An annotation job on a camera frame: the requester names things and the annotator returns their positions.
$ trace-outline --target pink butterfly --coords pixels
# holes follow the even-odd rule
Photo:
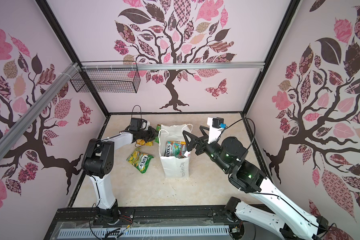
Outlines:
[[[81,108],[81,111],[83,112],[83,114],[79,118],[79,121],[77,122],[78,126],[83,125],[84,123],[85,124],[90,123],[91,118],[88,115],[90,115],[91,111],[93,111],[89,107],[86,107],[85,104],[81,100],[80,100],[80,108]]]
[[[227,93],[227,88],[226,88],[226,84],[227,84],[227,79],[224,79],[221,81],[221,83],[219,84],[219,86],[217,88],[206,88],[205,90],[209,93],[212,94],[212,96],[214,96],[217,99],[217,96],[223,93]]]

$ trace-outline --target marble floor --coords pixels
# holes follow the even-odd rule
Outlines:
[[[102,138],[111,137],[129,125],[130,115],[113,115]],[[153,114],[143,115],[143,119],[156,127],[193,124],[192,134],[201,136],[200,125],[207,126],[208,117],[224,118],[229,126],[241,118],[239,113],[229,114]],[[220,143],[229,136],[235,136],[244,146],[250,144],[242,121],[224,132]],[[134,151],[135,143],[115,151],[114,166],[110,173],[113,194],[119,206],[176,206],[176,205],[225,205],[231,196],[240,198],[248,204],[261,204],[249,194],[239,192],[230,184],[228,176],[206,154],[196,156],[195,150],[190,155],[189,178],[166,179],[158,154],[158,143],[142,146],[141,152],[154,156],[144,174],[126,161]],[[252,148],[246,160],[259,166]],[[86,176],[73,207],[91,207],[96,202],[96,195],[89,176]]]

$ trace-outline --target black cable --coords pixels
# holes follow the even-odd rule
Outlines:
[[[98,240],[103,240],[102,238],[98,238],[96,235],[95,235],[95,233],[93,233],[93,231],[92,231],[92,228],[91,228],[91,216],[89,216],[89,229],[91,230],[91,233],[98,239]]]

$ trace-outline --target tree mural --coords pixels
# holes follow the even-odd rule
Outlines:
[[[9,53],[13,46],[5,40],[6,34],[0,29],[0,60],[11,59]],[[17,116],[21,117],[36,102],[36,93],[38,91],[41,94],[45,92],[42,85],[52,84],[56,78],[53,64],[43,70],[37,54],[31,58],[28,48],[20,40],[14,37],[11,37],[11,40],[19,50],[19,55],[4,65],[3,72],[6,78],[0,75],[0,139],[14,125]],[[26,82],[31,86],[30,91],[26,91]],[[78,175],[80,172],[76,166],[81,155],[69,162],[67,159],[48,156],[46,151],[46,147],[53,146],[51,139],[58,137],[53,132],[53,128],[64,127],[68,123],[64,120],[71,108],[71,99],[64,99],[67,92],[68,84],[65,84],[52,102],[24,132],[25,139],[20,139],[17,143],[18,146],[9,150],[4,156],[4,159],[10,159],[10,162],[0,165],[0,168],[7,168],[1,179],[5,179],[3,181],[10,191],[21,195],[21,184],[34,180],[41,167],[59,167],[66,172],[68,194],[72,174]],[[82,107],[82,111],[86,116],[91,113],[91,110],[87,109],[85,105]]]
[[[123,24],[116,22],[117,31],[122,39],[115,42],[114,49],[124,56],[124,64],[128,61],[137,61],[139,64],[156,63],[201,63],[201,62],[230,62],[235,54],[225,53],[234,42],[223,42],[230,29],[224,28],[228,21],[228,12],[223,6],[223,0],[173,0],[173,11],[169,11],[172,6],[171,0],[123,0],[131,7],[120,12],[119,16],[127,17],[134,24]],[[195,4],[198,8],[195,20],[190,19]],[[147,13],[137,9],[144,7]],[[212,21],[212,18],[218,17],[218,20]],[[199,23],[196,28],[194,22],[198,19],[204,19],[206,22]],[[143,24],[150,23],[146,29],[141,29]],[[156,84],[164,83],[169,90],[172,98],[162,108],[172,106],[174,110],[181,112],[178,106],[189,106],[183,103],[178,96],[173,81],[176,79],[188,81],[191,76],[196,81],[201,81],[201,77],[209,78],[219,73],[217,69],[200,69],[196,73],[189,70],[160,70],[160,71],[139,71],[140,76],[144,76],[149,82]],[[217,97],[226,93],[226,81],[217,88],[205,89],[212,96]]]
[[[283,140],[277,155],[264,149],[271,161],[271,173],[274,168],[281,183],[279,165],[291,145],[298,145],[296,154],[302,154],[302,163],[312,159],[314,184],[319,184],[321,175],[328,195],[353,218],[352,195],[360,206],[360,193],[349,190],[349,186],[360,190],[360,164],[341,154],[360,153],[356,145],[360,142],[360,6],[354,8],[357,19],[353,37],[352,24],[346,19],[336,19],[334,31],[338,41],[329,37],[318,39],[321,54],[314,53],[309,45],[299,65],[292,62],[287,66],[287,79],[279,84],[280,91],[272,97],[281,110],[276,118],[281,121]],[[341,45],[347,45],[345,52]],[[322,159],[322,168],[316,157]],[[354,176],[341,178],[329,171],[329,166],[337,174]]]

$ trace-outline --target metal mesh basket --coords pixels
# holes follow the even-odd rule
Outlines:
[[[136,62],[130,62],[122,68],[83,67],[71,78],[71,84],[78,93],[90,91],[85,80],[90,80],[99,93],[137,93],[140,76]]]

